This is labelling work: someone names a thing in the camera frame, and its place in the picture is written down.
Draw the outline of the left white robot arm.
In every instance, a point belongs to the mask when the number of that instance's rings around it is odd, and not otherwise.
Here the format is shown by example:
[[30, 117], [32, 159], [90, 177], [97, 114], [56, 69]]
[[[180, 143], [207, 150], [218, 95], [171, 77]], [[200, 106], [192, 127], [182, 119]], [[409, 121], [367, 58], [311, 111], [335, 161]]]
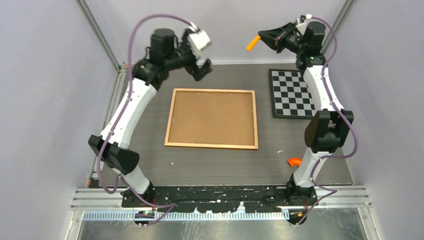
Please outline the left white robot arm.
[[184, 68], [195, 81], [212, 71], [209, 58], [198, 66], [201, 52], [210, 44], [205, 30], [186, 28], [178, 38], [171, 29], [156, 29], [146, 56], [132, 67], [126, 92], [111, 120], [99, 135], [89, 137], [88, 145], [97, 159], [123, 178], [141, 207], [148, 207], [154, 197], [153, 184], [139, 166], [140, 155], [129, 149], [135, 127], [170, 71]]

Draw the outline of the orange tool handle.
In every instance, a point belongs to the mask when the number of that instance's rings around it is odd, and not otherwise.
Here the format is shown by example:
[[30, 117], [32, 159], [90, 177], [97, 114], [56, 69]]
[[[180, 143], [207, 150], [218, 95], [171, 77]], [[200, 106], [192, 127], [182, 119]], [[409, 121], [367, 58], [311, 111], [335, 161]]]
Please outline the orange tool handle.
[[246, 50], [248, 52], [250, 52], [255, 46], [256, 44], [261, 40], [261, 36], [257, 35], [246, 47]]

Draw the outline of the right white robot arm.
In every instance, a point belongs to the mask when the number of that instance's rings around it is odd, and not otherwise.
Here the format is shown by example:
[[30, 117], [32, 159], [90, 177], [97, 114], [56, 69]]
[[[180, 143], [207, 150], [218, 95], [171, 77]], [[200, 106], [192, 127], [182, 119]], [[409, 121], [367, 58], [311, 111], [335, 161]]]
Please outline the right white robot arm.
[[337, 99], [328, 76], [329, 60], [322, 53], [330, 26], [322, 19], [299, 19], [281, 27], [260, 30], [257, 38], [277, 54], [288, 50], [296, 55], [296, 68], [306, 83], [315, 114], [304, 131], [305, 154], [286, 183], [283, 196], [291, 205], [311, 203], [315, 180], [326, 159], [341, 148], [352, 132], [354, 113]]

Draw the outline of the wooden picture frame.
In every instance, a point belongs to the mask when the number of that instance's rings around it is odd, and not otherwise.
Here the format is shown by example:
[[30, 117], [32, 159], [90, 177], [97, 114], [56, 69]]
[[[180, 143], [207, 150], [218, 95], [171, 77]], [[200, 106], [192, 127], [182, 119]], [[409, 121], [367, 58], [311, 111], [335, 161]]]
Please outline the wooden picture frame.
[[164, 145], [258, 150], [255, 91], [175, 88]]

